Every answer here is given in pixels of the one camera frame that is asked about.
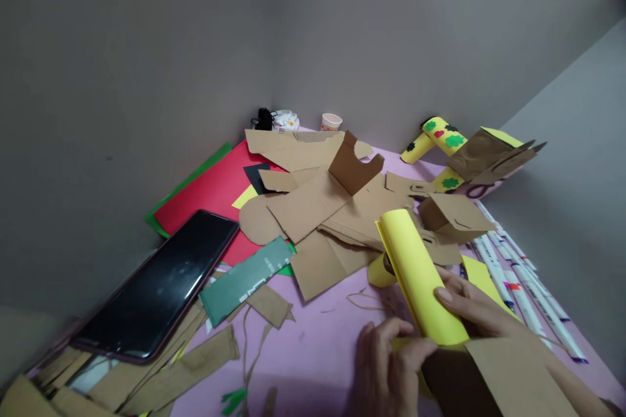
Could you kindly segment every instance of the yellow paper sheet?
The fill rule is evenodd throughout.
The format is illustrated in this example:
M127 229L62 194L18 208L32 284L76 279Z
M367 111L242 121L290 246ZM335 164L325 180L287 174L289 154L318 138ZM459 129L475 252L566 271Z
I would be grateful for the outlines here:
M476 259L472 259L471 257L466 257L464 255L461 256L463 258L463 266L465 267L465 272L468 274L468 281L477 286L479 290L485 293L489 298L498 303L502 308L513 316L515 319L520 320L514 312L512 312L502 301L500 295L498 294L498 290L494 285L493 280L491 280L491 276L489 275L489 271L487 270L487 266L482 262L479 262Z
M524 144L517 138L513 138L510 134L504 133L502 130L488 129L486 127L481 127L481 128L485 130L487 133L490 133L491 135L495 136L498 140L502 140L506 144L509 144L513 147L520 147L521 145Z
M248 200L256 197L257 195L258 193L254 190L254 187L250 185L243 194L239 195L239 198L235 200L235 203L233 203L232 206L237 209L241 209L241 207L243 207Z

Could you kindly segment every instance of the rolled yellow paper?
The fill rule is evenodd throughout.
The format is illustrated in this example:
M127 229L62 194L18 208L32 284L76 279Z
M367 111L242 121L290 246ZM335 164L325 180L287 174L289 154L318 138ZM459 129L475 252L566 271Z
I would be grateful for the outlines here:
M376 226L422 335L439 345L455 345L469 340L460 319L448 312L435 297L434 290L443 286L443 281L409 213L405 209L388 211Z

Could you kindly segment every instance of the black phone screen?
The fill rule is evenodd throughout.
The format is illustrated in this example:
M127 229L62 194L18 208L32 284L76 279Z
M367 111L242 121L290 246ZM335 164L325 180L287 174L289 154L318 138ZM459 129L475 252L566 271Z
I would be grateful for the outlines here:
M239 229L197 211L73 338L78 348L147 361L177 324Z

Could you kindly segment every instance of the green cardboard piece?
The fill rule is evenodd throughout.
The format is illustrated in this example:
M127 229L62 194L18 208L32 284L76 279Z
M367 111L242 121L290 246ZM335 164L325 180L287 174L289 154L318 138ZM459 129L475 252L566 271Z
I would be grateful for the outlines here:
M163 200L161 200L143 219L145 222L156 232L158 232L164 238L168 238L170 235L161 227L155 213L159 208L165 205L169 199L171 199L178 192L183 190L187 185L191 184L200 175L204 174L208 169L212 168L216 163L221 161L231 150L230 142L226 142L220 149L214 152L209 158L203 162L195 171L193 171L184 181L176 186L176 188Z
M217 326L278 270L293 254L279 236L200 292L200 301L211 324Z

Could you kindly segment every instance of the yellow paper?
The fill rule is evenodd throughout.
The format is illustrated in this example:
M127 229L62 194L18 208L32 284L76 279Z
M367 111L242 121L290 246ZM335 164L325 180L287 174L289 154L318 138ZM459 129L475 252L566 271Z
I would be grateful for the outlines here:
M520 320L515 315L515 313L512 312L509 307L504 304L502 298L500 298L498 290L496 289L493 280L491 280L491 276L489 275L487 266L476 259L472 259L471 257L466 257L464 255L462 255L461 257L463 258L463 266L465 267L465 272L468 275L468 281L472 285L477 286L479 290L481 290L489 298L502 306L502 308L511 316L513 316L517 320Z
M490 133L492 136L495 136L498 140L502 140L506 144L509 144L513 147L520 147L521 145L524 144L520 140L513 138L510 134L504 133L502 130L488 129L485 127L481 127L481 128L485 130L487 133Z
M241 207L243 207L248 200L256 197L257 195L258 193L254 190L254 187L250 185L243 194L239 195L239 198L235 200L235 203L233 203L232 206L237 209L241 209Z
M439 345L469 340L460 319L437 300L443 281L405 209L388 211L376 223L407 305L421 333Z

